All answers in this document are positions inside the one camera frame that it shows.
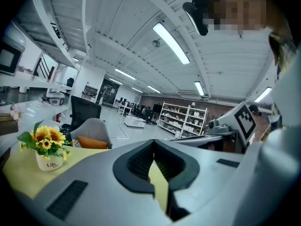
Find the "gray floor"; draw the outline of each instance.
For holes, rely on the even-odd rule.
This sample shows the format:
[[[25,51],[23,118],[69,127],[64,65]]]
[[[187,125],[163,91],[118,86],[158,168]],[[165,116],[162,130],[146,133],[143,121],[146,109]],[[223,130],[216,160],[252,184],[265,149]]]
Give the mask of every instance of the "gray floor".
[[[152,124],[146,124],[143,129],[128,127],[124,124],[125,118],[113,108],[102,106],[100,119],[105,120],[113,148],[148,139],[170,140],[174,138],[174,134]],[[71,118],[66,118],[64,123],[70,124]]]

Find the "flower pot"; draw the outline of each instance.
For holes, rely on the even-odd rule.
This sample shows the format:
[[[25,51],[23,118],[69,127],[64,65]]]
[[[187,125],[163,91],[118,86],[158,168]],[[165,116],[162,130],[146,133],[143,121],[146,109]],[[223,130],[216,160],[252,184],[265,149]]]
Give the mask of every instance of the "flower pot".
[[[36,151],[36,159],[39,168],[42,171],[54,171],[59,169],[63,165],[63,158],[57,156],[48,156],[50,160],[45,159],[41,155],[39,155]]]

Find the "sunflower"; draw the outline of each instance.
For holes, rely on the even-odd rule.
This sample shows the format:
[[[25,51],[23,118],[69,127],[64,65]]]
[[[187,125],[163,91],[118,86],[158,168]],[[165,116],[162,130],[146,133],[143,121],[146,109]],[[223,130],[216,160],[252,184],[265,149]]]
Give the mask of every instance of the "sunflower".
[[[67,160],[67,152],[63,152],[63,159],[66,161]]]
[[[51,143],[48,139],[44,139],[43,142],[42,142],[42,147],[45,149],[45,150],[48,150],[51,148]]]
[[[45,138],[49,138],[49,130],[47,126],[42,126],[36,131],[36,139],[42,142]]]
[[[49,136],[50,136],[50,142],[55,143],[59,146],[62,146],[64,143],[64,140],[66,140],[66,136],[63,135],[61,132],[59,132],[56,128],[54,127],[49,127]]]
[[[41,157],[43,157],[43,158],[46,159],[46,160],[50,160],[50,158],[47,157],[47,156],[45,156],[45,155],[41,155]]]

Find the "white desk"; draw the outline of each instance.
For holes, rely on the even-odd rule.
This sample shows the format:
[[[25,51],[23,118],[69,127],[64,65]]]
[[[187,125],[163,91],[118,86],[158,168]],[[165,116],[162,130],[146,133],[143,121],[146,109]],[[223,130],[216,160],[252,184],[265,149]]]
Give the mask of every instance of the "white desk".
[[[0,156],[17,142],[17,136],[25,131],[32,131],[35,123],[45,119],[52,119],[57,114],[68,110],[68,107],[65,105],[53,106],[38,100],[17,103],[16,105],[23,112],[18,123],[19,131],[0,136]],[[10,105],[1,106],[0,113],[10,113]]]
[[[129,115],[131,114],[132,108],[131,108],[131,107],[127,107],[127,106],[125,106],[125,105],[122,105],[122,104],[120,104],[120,103],[118,103],[118,108],[117,108],[117,112],[118,112],[118,113],[119,113],[119,109],[120,109],[121,107],[123,107],[122,116],[123,116],[123,114],[124,114],[125,109],[129,109],[129,110],[130,110]]]
[[[142,118],[137,118],[137,117],[134,117],[134,116],[128,116],[126,117],[124,123],[127,125],[127,126],[133,126],[133,127],[140,127],[140,128],[144,128],[145,126],[145,120],[142,119]]]

